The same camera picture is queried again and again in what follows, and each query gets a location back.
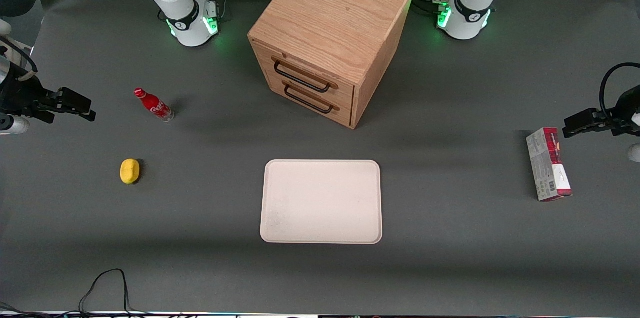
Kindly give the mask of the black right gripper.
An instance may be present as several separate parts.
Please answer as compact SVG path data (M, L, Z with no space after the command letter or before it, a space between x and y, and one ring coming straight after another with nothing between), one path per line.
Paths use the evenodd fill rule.
M54 92L42 86L36 72L2 72L1 78L2 114L32 117L48 124L54 122L55 113L73 114L90 122L96 119L92 100L70 88L59 89L61 106L57 106Z

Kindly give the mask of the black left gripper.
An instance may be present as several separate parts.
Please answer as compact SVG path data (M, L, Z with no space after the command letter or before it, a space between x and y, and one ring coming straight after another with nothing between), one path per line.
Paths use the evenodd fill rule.
M599 104L597 108L587 108L567 117L564 120L563 136L567 139L587 132L610 130L613 136L640 135L639 108L640 86L637 85L620 95L612 108L605 105L605 86L599 88Z

